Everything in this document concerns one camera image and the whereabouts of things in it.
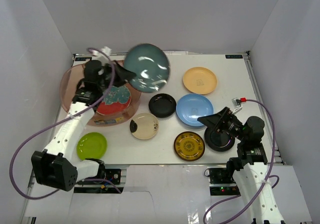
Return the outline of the red and teal floral plate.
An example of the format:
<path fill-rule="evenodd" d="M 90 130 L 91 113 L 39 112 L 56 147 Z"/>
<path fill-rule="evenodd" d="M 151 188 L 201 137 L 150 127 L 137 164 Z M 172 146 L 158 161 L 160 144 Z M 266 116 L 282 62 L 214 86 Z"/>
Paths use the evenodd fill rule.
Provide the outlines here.
<path fill-rule="evenodd" d="M 108 95 L 102 100 L 97 108 L 100 115 L 111 115 L 126 109 L 131 102 L 131 93 L 126 86 L 113 86 Z"/>

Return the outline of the dark teal ceramic plate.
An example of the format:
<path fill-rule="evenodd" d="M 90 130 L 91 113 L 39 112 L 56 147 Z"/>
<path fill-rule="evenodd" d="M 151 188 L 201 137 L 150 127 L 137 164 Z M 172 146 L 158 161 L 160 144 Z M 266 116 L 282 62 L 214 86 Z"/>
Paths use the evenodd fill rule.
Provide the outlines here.
<path fill-rule="evenodd" d="M 138 44 L 126 54 L 123 67 L 136 74 L 129 81 L 136 90 L 154 93 L 162 89 L 170 77 L 171 65 L 166 54 L 152 44 Z"/>

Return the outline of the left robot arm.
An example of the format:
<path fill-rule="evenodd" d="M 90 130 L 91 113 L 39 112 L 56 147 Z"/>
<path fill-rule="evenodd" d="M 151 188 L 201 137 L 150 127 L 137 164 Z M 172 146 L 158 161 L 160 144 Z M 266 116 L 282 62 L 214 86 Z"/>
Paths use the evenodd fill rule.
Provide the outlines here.
<path fill-rule="evenodd" d="M 87 178 L 94 183 L 104 181 L 106 171 L 102 160 L 87 158 L 72 164 L 71 158 L 84 128 L 95 115 L 96 106 L 113 86 L 120 87 L 136 77 L 136 73 L 117 61 L 102 64 L 91 60 L 83 65 L 82 72 L 65 122 L 43 151 L 35 151 L 31 156 L 37 183 L 64 191 L 70 191 L 77 182 Z"/>

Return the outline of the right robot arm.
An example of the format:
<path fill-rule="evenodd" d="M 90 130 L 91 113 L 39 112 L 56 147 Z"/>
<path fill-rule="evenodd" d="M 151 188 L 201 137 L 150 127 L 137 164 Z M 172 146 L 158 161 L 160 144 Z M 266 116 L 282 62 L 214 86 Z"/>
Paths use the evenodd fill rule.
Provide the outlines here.
<path fill-rule="evenodd" d="M 230 223 L 247 213 L 249 223 L 284 223 L 269 181 L 274 158 L 267 158 L 262 144 L 264 121 L 250 116 L 241 123 L 228 107 L 198 121 L 215 133 L 227 133 L 239 140 L 237 157 L 229 159 L 225 172 L 227 180 L 236 183 L 245 206 L 224 222 Z"/>

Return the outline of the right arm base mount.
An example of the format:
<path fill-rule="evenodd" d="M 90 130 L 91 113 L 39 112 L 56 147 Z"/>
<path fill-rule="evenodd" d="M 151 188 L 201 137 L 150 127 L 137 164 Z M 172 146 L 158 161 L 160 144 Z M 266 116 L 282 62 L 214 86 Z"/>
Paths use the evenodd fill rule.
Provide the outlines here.
<path fill-rule="evenodd" d="M 204 176 L 209 179 L 211 196 L 235 196 L 240 191 L 226 168 L 207 168 Z"/>

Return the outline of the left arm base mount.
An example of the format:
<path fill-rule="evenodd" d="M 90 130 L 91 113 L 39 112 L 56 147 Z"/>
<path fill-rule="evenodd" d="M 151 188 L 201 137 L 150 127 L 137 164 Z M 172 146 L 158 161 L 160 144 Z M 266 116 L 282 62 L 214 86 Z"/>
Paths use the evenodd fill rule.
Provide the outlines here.
<path fill-rule="evenodd" d="M 121 183 L 121 169 L 105 169 L 103 177 L 115 185 Z"/>

